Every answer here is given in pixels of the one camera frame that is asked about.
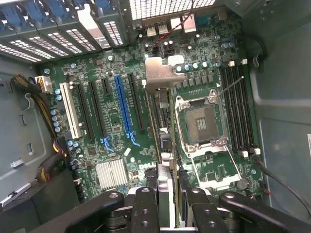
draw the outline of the motherboard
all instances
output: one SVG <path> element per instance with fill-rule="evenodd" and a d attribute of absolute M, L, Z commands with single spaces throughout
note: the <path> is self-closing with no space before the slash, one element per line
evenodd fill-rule
<path fill-rule="evenodd" d="M 146 185 L 145 170 L 171 153 L 167 135 L 192 186 L 214 196 L 263 192 L 251 158 L 259 141 L 240 22 L 200 22 L 159 43 L 139 35 L 126 48 L 41 65 L 55 131 L 67 140 L 85 200 Z M 177 82 L 164 92 L 146 82 L 167 74 Z"/>

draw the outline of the red wire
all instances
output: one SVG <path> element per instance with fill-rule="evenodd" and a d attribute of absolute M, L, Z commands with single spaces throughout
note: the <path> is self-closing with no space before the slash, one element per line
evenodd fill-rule
<path fill-rule="evenodd" d="M 183 25 L 186 20 L 191 16 L 192 12 L 193 12 L 193 5 L 194 5 L 194 0 L 192 0 L 192 5 L 191 8 L 189 10 L 188 15 L 185 17 L 185 19 L 183 21 L 181 21 L 177 26 L 175 26 L 174 28 L 170 29 L 168 32 L 166 32 L 163 36 L 161 36 L 156 42 L 154 47 L 158 46 L 158 44 L 160 43 L 161 40 L 163 40 L 165 37 L 167 37 L 167 35 L 169 35 L 172 31 L 174 31 L 176 28 L 178 28 L 180 25 Z"/>

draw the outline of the cpu socket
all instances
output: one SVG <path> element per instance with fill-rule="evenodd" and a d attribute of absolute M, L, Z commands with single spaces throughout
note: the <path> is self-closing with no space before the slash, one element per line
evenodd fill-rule
<path fill-rule="evenodd" d="M 181 147 L 188 158 L 226 151 L 227 133 L 221 99 L 209 96 L 184 100 L 176 97 L 175 115 Z"/>

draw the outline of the green circuit board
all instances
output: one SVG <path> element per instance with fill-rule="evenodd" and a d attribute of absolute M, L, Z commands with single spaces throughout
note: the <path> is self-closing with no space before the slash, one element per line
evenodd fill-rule
<path fill-rule="evenodd" d="M 214 22 L 206 17 L 205 23 L 200 27 L 198 26 L 198 31 L 196 32 L 201 36 L 199 40 L 194 39 L 196 33 L 187 33 L 182 36 L 175 34 L 164 40 L 172 40 L 174 42 L 175 49 L 171 55 L 182 55 L 184 57 L 185 65 L 191 65 L 193 63 L 199 64 L 197 69 L 190 66 L 190 70 L 185 72 L 188 79 L 187 86 L 178 83 L 171 90 L 174 99 L 176 99 L 177 96 L 182 96 L 185 100 L 205 97 L 211 89 L 221 91 L 222 80 L 220 70 L 218 67 L 215 67 L 214 64 L 217 62 L 227 64 L 232 60 L 240 62 L 245 58 L 243 43 L 241 41 L 238 42 L 235 39 L 235 35 L 239 34 L 240 31 L 241 27 L 238 19 Z M 215 35 L 219 35 L 220 39 L 215 39 Z M 79 161 L 77 171 L 81 178 L 84 198 L 86 200 L 92 199 L 104 191 L 99 184 L 99 178 L 95 168 L 97 164 L 116 159 L 124 159 L 128 173 L 128 183 L 115 187 L 115 189 L 127 193 L 131 187 L 145 185 L 145 169 L 155 167 L 159 160 L 159 139 L 158 135 L 155 135 L 154 133 L 158 132 L 159 129 L 153 129 L 155 125 L 152 123 L 151 119 L 154 115 L 150 113 L 150 110 L 154 110 L 152 108 L 155 108 L 155 105 L 154 102 L 152 102 L 152 95 L 146 93 L 142 86 L 142 81 L 146 79 L 146 55 L 158 56 L 157 54 L 146 52 L 144 45 L 145 43 L 153 44 L 156 40 L 157 38 L 143 37 L 141 41 L 137 41 L 135 44 L 126 48 L 50 62 L 48 64 L 43 64 L 40 67 L 42 74 L 44 69 L 50 69 L 51 73 L 49 76 L 54 89 L 59 88 L 60 83 L 74 82 L 72 96 L 79 122 L 84 122 L 85 116 L 81 102 L 79 101 L 76 85 L 80 84 L 85 93 L 86 107 L 88 108 L 90 121 L 94 131 L 94 138 L 90 140 L 86 133 L 85 125 L 83 125 L 83 136 L 76 140 L 81 152 L 77 152 L 77 149 L 74 148 L 71 150 L 70 155 L 72 158 Z M 236 45 L 231 48 L 222 48 L 222 43 L 225 41 L 235 41 Z M 206 62 L 207 67 L 202 67 L 202 62 Z M 167 57 L 163 57 L 163 63 L 167 63 Z M 247 66 L 244 66 L 243 69 L 245 74 L 244 79 L 247 83 L 247 94 L 250 99 L 249 105 L 254 140 L 258 144 Z M 141 112 L 141 119 L 143 122 L 143 130 L 138 126 L 138 116 L 134 106 L 128 74 L 132 74 L 134 79 L 139 111 Z M 140 146 L 134 145 L 125 133 L 121 106 L 114 80 L 115 75 L 121 76 L 131 125 L 136 134 L 136 142 L 139 143 Z M 109 93 L 106 92 L 102 79 L 106 80 L 106 87 L 108 87 L 107 90 Z M 108 151 L 101 141 L 101 126 L 96 116 L 95 103 L 89 86 L 89 82 L 92 81 L 94 81 L 94 85 L 97 89 L 103 123 L 106 132 L 109 135 L 110 147 L 114 152 Z M 60 112 L 62 131 L 58 135 L 62 136 L 68 134 L 68 119 L 62 102 L 57 101 L 55 95 L 53 95 L 50 97 L 50 104 L 51 109 L 58 109 Z M 223 99 L 221 100 L 221 106 L 218 106 L 215 112 L 215 115 L 217 116 L 217 127 L 221 129 L 222 132 L 226 132 L 227 136 L 229 136 L 230 129 L 226 120 L 225 101 Z M 224 124 L 221 122 L 221 118 L 225 119 Z M 191 160 L 186 157 L 182 150 L 180 150 L 179 140 L 177 140 L 177 147 L 182 155 L 184 167 L 188 169 L 191 185 L 198 186 L 198 180 L 195 176 Z M 258 183 L 258 180 L 262 179 L 260 169 L 251 159 L 244 159 L 236 154 L 234 154 L 234 158 L 242 176 L 250 181 L 251 192 L 255 195 L 261 194 L 262 190 Z M 206 177 L 208 177 L 208 180 L 215 179 L 221 181 L 224 177 L 236 174 L 236 170 L 230 161 L 227 152 L 196 157 L 194 162 L 201 181 Z M 232 184 L 230 189 L 238 191 L 234 184 Z M 215 196 L 219 194 L 219 192 L 214 190 L 211 190 L 211 192 Z"/>

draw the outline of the white pci slot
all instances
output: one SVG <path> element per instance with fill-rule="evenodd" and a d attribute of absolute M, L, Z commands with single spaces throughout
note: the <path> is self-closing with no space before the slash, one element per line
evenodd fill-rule
<path fill-rule="evenodd" d="M 72 95 L 69 89 L 69 84 L 60 83 L 59 86 L 60 86 L 60 90 L 61 90 L 63 100 L 64 100 L 65 110 L 67 113 L 72 138 L 75 139 L 75 138 L 81 137 L 81 131 L 78 126 L 79 124 L 78 117 L 77 117 L 76 110 L 74 108 Z"/>

